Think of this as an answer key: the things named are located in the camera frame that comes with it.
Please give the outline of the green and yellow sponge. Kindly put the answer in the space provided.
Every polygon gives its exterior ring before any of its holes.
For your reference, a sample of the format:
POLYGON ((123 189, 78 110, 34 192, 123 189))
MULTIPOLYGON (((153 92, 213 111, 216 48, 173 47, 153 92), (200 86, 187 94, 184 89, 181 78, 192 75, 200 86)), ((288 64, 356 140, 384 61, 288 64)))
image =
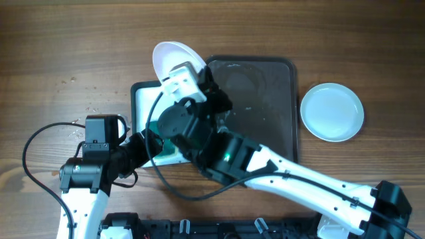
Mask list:
MULTIPOLYGON (((149 129, 159 135, 157 121, 151 121, 149 125, 149 129)), ((163 151, 158 156, 155 156, 154 158, 159 159, 162 157, 171 157, 177 154, 178 149, 172 144, 172 142, 169 139, 163 139, 163 140, 164 140, 163 151)))

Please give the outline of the white plate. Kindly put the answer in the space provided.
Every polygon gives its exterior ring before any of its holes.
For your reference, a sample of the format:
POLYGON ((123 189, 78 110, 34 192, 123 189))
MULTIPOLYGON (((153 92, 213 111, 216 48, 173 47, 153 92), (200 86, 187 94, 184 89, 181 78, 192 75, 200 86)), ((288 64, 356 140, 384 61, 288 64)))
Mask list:
POLYGON ((172 69, 184 62, 190 62, 199 73, 205 66, 205 61, 189 46, 176 41, 161 42, 155 46, 152 54, 153 68, 161 83, 169 77, 172 69))

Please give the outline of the pale grey plate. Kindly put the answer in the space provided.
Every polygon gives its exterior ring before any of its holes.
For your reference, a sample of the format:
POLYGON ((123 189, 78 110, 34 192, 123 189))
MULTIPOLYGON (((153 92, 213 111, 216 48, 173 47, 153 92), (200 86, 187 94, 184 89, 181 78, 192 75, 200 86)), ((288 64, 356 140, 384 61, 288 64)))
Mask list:
POLYGON ((306 129, 319 139, 339 143, 360 132, 365 111, 359 97, 336 83, 318 84, 308 90, 300 104, 306 129))

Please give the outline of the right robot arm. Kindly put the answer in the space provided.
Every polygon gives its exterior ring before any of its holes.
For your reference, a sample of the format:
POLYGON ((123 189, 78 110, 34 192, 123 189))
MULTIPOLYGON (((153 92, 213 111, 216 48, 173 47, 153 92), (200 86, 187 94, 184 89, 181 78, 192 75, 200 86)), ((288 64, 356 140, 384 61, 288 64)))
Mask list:
POLYGON ((232 107, 208 68, 182 64, 160 77, 173 105, 157 128, 207 177, 224 188, 239 184, 298 202, 318 213, 320 238, 403 238, 412 212, 401 189, 383 181, 376 187, 339 181, 295 164, 231 131, 219 131, 215 115, 232 107))

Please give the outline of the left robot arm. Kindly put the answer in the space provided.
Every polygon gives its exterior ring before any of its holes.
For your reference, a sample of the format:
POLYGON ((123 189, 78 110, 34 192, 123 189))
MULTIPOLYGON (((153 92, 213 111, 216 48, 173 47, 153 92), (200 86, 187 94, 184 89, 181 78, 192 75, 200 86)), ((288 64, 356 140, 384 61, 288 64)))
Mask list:
POLYGON ((126 137, 119 115, 88 116, 81 157, 60 168, 61 199, 65 204, 58 238, 149 238, 135 212, 105 214, 112 185, 163 150, 163 140, 151 130, 126 137))

